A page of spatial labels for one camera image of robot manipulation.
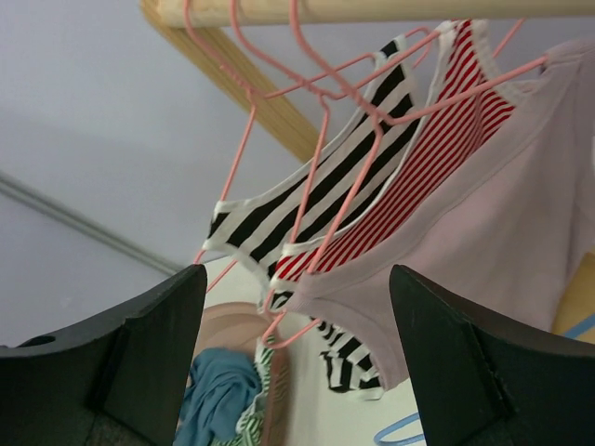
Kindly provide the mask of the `pink hanger of red top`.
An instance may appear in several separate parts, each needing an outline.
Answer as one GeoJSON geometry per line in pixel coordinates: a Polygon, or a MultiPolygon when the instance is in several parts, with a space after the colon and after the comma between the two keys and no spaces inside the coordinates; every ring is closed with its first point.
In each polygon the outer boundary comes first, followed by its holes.
{"type": "MultiPolygon", "coordinates": [[[[304,89],[307,89],[307,90],[313,92],[313,94],[318,95],[321,106],[326,110],[326,112],[325,112],[326,115],[324,116],[322,129],[321,129],[321,132],[320,132],[320,135],[319,135],[320,138],[324,139],[324,137],[326,135],[326,128],[327,128],[328,116],[330,116],[330,111],[326,107],[326,104],[324,102],[324,98],[325,97],[329,97],[329,98],[332,97],[332,98],[335,98],[336,100],[339,100],[342,97],[339,97],[340,95],[335,97],[335,96],[333,96],[333,92],[327,92],[327,91],[325,92],[322,89],[317,89],[316,85],[313,84],[313,82],[316,82],[316,80],[314,80],[314,78],[311,78],[311,79],[303,78],[299,74],[297,74],[297,73],[292,72],[291,70],[289,70],[285,65],[281,64],[281,62],[278,62],[277,59],[273,59],[273,58],[269,57],[265,53],[260,52],[260,50],[257,47],[252,46],[252,44],[248,40],[245,39],[245,36],[244,36],[244,34],[242,33],[242,31],[240,29],[240,24],[239,24],[239,14],[240,14],[239,9],[240,9],[240,7],[239,7],[239,3],[238,3],[238,1],[230,1],[230,2],[231,2],[231,5],[230,5],[231,27],[234,30],[234,32],[236,33],[236,36],[240,39],[241,43],[250,52],[252,52],[254,55],[256,55],[258,58],[260,58],[260,59],[264,60],[265,62],[269,63],[271,66],[273,66],[277,70],[279,70],[281,72],[285,72],[285,74],[290,79],[293,79],[294,81],[296,81],[297,87],[302,87],[304,89]]],[[[289,1],[289,21],[290,21],[290,25],[291,25],[291,28],[293,30],[293,33],[294,33],[294,35],[296,37],[297,43],[299,44],[299,46],[301,47],[301,49],[307,54],[307,56],[309,56],[322,69],[324,69],[323,77],[326,77],[326,76],[332,77],[338,83],[338,85],[341,87],[341,90],[343,91],[344,96],[352,98],[353,101],[358,106],[360,106],[366,113],[368,113],[368,116],[370,116],[371,119],[373,119],[374,131],[375,131],[374,144],[372,146],[371,151],[369,152],[369,155],[368,155],[368,158],[365,161],[365,164],[362,167],[362,170],[359,173],[359,176],[356,178],[356,180],[353,183],[351,189],[349,190],[349,193],[346,196],[343,204],[341,205],[338,213],[336,214],[336,217],[333,220],[333,222],[332,222],[332,224],[331,224],[328,232],[326,233],[325,238],[323,239],[323,241],[321,242],[321,244],[319,246],[317,246],[316,251],[313,251],[313,253],[315,254],[315,256],[313,256],[311,258],[311,260],[310,260],[310,263],[307,264],[308,265],[308,272],[309,273],[313,273],[315,271],[315,268],[316,268],[317,264],[320,263],[320,259],[324,255],[324,251],[327,249],[327,247],[329,246],[329,244],[331,244],[331,242],[333,241],[333,239],[335,237],[335,233],[337,232],[339,223],[341,222],[341,219],[346,214],[346,212],[347,212],[347,210],[348,210],[348,208],[350,206],[351,201],[353,200],[353,198],[355,197],[358,189],[362,185],[365,176],[367,175],[368,171],[370,170],[370,168],[371,168],[371,166],[373,164],[373,161],[376,158],[377,150],[379,148],[381,139],[383,138],[383,134],[382,134],[382,131],[381,131],[381,126],[380,126],[380,124],[382,122],[385,122],[387,125],[404,125],[404,124],[407,124],[409,122],[412,122],[412,121],[417,120],[419,118],[425,117],[425,116],[430,115],[430,114],[432,114],[434,112],[437,112],[439,110],[442,110],[445,107],[449,107],[449,106],[451,106],[453,104],[456,104],[458,101],[461,101],[461,100],[465,100],[467,98],[474,97],[476,95],[479,95],[480,93],[482,93],[485,90],[492,89],[492,88],[494,88],[497,85],[504,84],[505,82],[509,81],[510,79],[513,79],[514,77],[517,77],[517,76],[519,76],[519,75],[521,75],[523,73],[526,73],[528,71],[531,71],[536,66],[540,66],[540,64],[544,63],[544,60],[547,60],[547,57],[541,58],[541,59],[537,59],[537,61],[535,63],[531,62],[531,63],[529,63],[526,66],[517,68],[517,69],[512,70],[512,71],[509,71],[509,72],[502,73],[498,77],[493,77],[493,78],[491,78],[491,80],[486,81],[486,82],[484,82],[484,83],[482,83],[480,85],[476,85],[473,88],[466,89],[465,91],[461,92],[460,94],[458,94],[456,96],[453,96],[453,97],[451,97],[449,99],[446,99],[445,98],[444,100],[439,101],[439,102],[436,102],[433,105],[428,106],[425,109],[416,111],[414,113],[406,114],[406,115],[404,115],[403,117],[400,117],[400,118],[391,118],[388,114],[386,114],[385,112],[383,112],[380,108],[378,108],[376,106],[373,106],[371,102],[365,100],[364,97],[360,95],[360,93],[359,93],[360,86],[350,84],[339,73],[339,71],[342,70],[345,67],[343,67],[343,66],[341,66],[341,68],[333,68],[333,67],[331,67],[326,61],[324,61],[324,59],[322,58],[322,56],[319,53],[317,53],[313,49],[313,47],[310,46],[310,44],[308,44],[306,42],[305,37],[303,36],[302,31],[300,30],[300,22],[299,22],[299,18],[298,18],[298,1],[289,1]]],[[[501,43],[499,44],[499,46],[495,49],[495,51],[494,51],[494,53],[492,55],[493,58],[495,58],[497,55],[499,55],[499,53],[501,52],[501,50],[504,49],[504,47],[506,46],[506,44],[513,37],[513,35],[519,30],[519,28],[524,24],[524,22],[525,22],[525,19],[517,20],[517,22],[509,30],[509,32],[505,36],[505,38],[501,41],[501,43]]],[[[398,58],[394,59],[390,64],[387,64],[382,69],[378,69],[378,70],[374,71],[372,74],[369,75],[368,78],[365,78],[364,80],[362,80],[363,85],[365,85],[365,84],[371,82],[372,80],[376,79],[384,71],[387,71],[393,65],[398,64],[403,59],[406,59],[411,54],[417,52],[421,47],[424,47],[424,46],[430,44],[431,42],[433,42],[433,40],[438,39],[442,35],[443,34],[440,32],[440,30],[438,30],[438,31],[432,32],[428,36],[424,37],[421,41],[419,41],[414,46],[411,46],[406,51],[404,51],[402,53],[399,53],[400,55],[398,56],[398,58]]],[[[293,235],[291,236],[292,242],[294,241],[295,237],[297,236],[298,229],[299,229],[299,224],[301,222],[301,218],[303,216],[303,213],[305,212],[304,209],[305,209],[305,207],[306,207],[306,205],[308,203],[308,199],[309,199],[309,196],[310,196],[310,190],[311,190],[311,183],[312,183],[312,181],[314,179],[316,167],[317,167],[318,160],[319,160],[319,155],[320,155],[321,150],[322,150],[322,145],[323,145],[323,142],[320,139],[318,141],[318,143],[317,143],[315,152],[312,155],[311,171],[310,171],[310,173],[309,173],[309,175],[307,177],[305,190],[303,192],[302,202],[300,203],[300,207],[299,207],[298,212],[297,212],[296,225],[294,227],[294,232],[292,232],[293,235]]]]}

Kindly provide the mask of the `red striped tank top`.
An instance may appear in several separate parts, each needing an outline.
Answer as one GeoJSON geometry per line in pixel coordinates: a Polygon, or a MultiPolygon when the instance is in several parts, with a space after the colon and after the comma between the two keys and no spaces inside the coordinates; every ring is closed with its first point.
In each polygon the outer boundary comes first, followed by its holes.
{"type": "MultiPolygon", "coordinates": [[[[447,21],[439,29],[439,62],[429,104],[499,76],[487,20],[447,21]]],[[[286,247],[272,288],[292,291],[311,261],[317,263],[316,271],[328,272],[386,240],[510,118],[526,90],[519,83],[503,83],[422,117],[398,168],[364,214],[342,222],[323,252],[318,243],[286,247]]]]}

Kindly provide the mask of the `mauve tank top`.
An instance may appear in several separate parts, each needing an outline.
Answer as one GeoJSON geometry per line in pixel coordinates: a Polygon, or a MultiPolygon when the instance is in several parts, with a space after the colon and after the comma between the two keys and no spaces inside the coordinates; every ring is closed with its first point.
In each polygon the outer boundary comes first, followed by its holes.
{"type": "Polygon", "coordinates": [[[553,47],[510,118],[387,240],[304,275],[290,311],[331,322],[369,349],[381,386],[408,377],[389,276],[405,265],[537,329],[594,241],[594,43],[553,47]]]}

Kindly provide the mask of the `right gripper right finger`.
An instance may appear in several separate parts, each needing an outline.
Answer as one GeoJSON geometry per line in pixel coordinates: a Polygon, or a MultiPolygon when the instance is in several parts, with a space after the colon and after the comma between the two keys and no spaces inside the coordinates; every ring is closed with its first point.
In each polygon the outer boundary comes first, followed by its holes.
{"type": "Polygon", "coordinates": [[[396,265],[390,298],[429,445],[591,445],[594,346],[396,265]]]}

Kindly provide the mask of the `pink hanger of mauve top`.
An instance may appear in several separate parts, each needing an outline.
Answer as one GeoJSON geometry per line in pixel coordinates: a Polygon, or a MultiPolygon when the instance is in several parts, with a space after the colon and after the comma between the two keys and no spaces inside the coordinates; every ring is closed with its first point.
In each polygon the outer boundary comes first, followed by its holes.
{"type": "MultiPolygon", "coordinates": [[[[392,119],[389,115],[381,116],[381,114],[380,114],[381,110],[378,109],[376,106],[373,106],[371,104],[371,102],[365,100],[364,97],[359,93],[360,87],[356,87],[355,85],[350,84],[335,68],[333,68],[331,65],[329,65],[326,62],[326,59],[324,59],[318,52],[316,52],[313,49],[313,47],[307,42],[306,38],[304,37],[304,35],[301,31],[301,24],[300,24],[300,20],[298,17],[298,1],[290,1],[289,24],[291,26],[292,32],[294,33],[294,35],[296,37],[297,43],[301,47],[301,49],[306,53],[307,56],[309,56],[321,68],[323,68],[326,74],[328,74],[330,77],[332,77],[338,83],[338,85],[341,87],[341,90],[343,93],[345,93],[347,96],[352,98],[357,105],[361,106],[362,109],[364,109],[368,113],[368,115],[374,119],[374,130],[375,130],[375,140],[374,140],[372,149],[369,152],[368,158],[366,159],[359,176],[356,178],[355,182],[353,183],[353,186],[351,187],[347,197],[345,198],[335,219],[333,220],[328,232],[326,233],[321,246],[314,253],[315,255],[312,258],[310,264],[308,265],[308,269],[307,269],[308,273],[315,272],[315,268],[316,268],[317,264],[320,262],[320,259],[322,258],[324,251],[326,250],[328,245],[332,242],[332,239],[338,229],[341,219],[346,214],[352,199],[355,197],[358,189],[360,188],[360,186],[362,185],[362,183],[364,181],[364,178],[365,178],[367,172],[371,168],[372,162],[374,161],[374,159],[376,157],[377,150],[378,150],[381,138],[382,138],[382,135],[380,133],[381,127],[379,124],[381,121],[385,121],[387,124],[391,124],[391,125],[400,125],[400,124],[405,124],[407,122],[419,119],[423,116],[429,115],[429,114],[437,112],[439,110],[442,110],[443,108],[453,105],[461,100],[464,100],[464,99],[470,98],[472,96],[475,96],[479,93],[482,93],[483,91],[485,91],[487,89],[491,89],[497,85],[503,84],[504,82],[507,82],[507,81],[513,79],[514,77],[517,77],[521,74],[531,71],[532,69],[542,66],[543,64],[545,64],[548,61],[548,56],[546,56],[544,54],[544,56],[542,56],[538,59],[532,60],[532,61],[520,66],[519,68],[516,68],[509,72],[505,72],[505,73],[501,74],[500,76],[493,78],[490,81],[486,81],[483,84],[474,86],[471,89],[467,89],[464,92],[462,92],[456,96],[453,96],[449,99],[444,99],[440,102],[437,102],[432,106],[422,109],[421,111],[417,111],[416,113],[405,115],[402,118],[392,119]]],[[[399,59],[399,61],[407,58],[410,54],[415,53],[420,47],[425,46],[427,43],[431,42],[434,38],[436,38],[434,36],[434,34],[432,36],[428,36],[422,42],[419,42],[418,44],[416,44],[416,46],[411,46],[407,51],[400,53],[401,59],[399,59]]],[[[294,334],[292,337],[289,337],[289,338],[285,339],[284,341],[281,341],[277,344],[268,343],[269,336],[275,331],[277,326],[280,324],[280,322],[284,319],[284,317],[286,315],[287,315],[287,309],[283,309],[283,311],[280,312],[275,317],[275,319],[272,321],[270,327],[263,334],[262,342],[267,347],[274,348],[274,349],[286,348],[291,343],[293,343],[294,341],[299,339],[301,336],[303,336],[305,333],[307,333],[310,329],[314,328],[319,323],[319,320],[316,319],[314,321],[311,321],[308,325],[306,325],[303,329],[301,329],[299,332],[294,334]]]]}

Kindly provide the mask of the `green striped tank top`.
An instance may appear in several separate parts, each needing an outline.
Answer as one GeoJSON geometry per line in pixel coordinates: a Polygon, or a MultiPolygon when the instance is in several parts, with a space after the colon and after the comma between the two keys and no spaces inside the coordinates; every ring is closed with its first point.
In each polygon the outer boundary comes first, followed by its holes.
{"type": "Polygon", "coordinates": [[[261,442],[266,401],[271,389],[273,354],[273,349],[265,347],[261,341],[257,341],[255,367],[260,379],[261,390],[251,400],[236,425],[240,445],[255,446],[261,442]]]}

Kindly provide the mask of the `teal tank top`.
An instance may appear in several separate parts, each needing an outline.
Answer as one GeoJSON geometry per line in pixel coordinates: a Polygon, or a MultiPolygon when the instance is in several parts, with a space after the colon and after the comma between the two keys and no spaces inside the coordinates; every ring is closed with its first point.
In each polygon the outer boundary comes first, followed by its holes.
{"type": "Polygon", "coordinates": [[[206,348],[192,362],[184,391],[175,445],[209,445],[236,438],[241,415],[262,390],[246,354],[206,348]]]}

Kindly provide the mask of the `blue hanger of teal top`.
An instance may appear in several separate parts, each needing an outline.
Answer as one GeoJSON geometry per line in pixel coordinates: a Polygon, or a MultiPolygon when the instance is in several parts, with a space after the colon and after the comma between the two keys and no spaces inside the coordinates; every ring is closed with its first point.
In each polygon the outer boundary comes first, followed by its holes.
{"type": "Polygon", "coordinates": [[[389,435],[394,434],[403,429],[404,427],[407,427],[419,420],[419,413],[412,413],[410,415],[407,415],[406,417],[378,431],[374,436],[373,441],[377,446],[407,446],[418,443],[420,441],[424,441],[425,435],[423,433],[416,434],[414,436],[403,439],[388,439],[389,435]]]}

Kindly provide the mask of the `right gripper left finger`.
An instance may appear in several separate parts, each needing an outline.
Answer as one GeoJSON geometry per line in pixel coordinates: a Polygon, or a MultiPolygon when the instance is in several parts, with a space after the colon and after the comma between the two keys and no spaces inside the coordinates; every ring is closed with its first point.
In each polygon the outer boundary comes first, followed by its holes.
{"type": "Polygon", "coordinates": [[[170,445],[205,303],[190,265],[151,290],[1,348],[4,445],[170,445]]]}

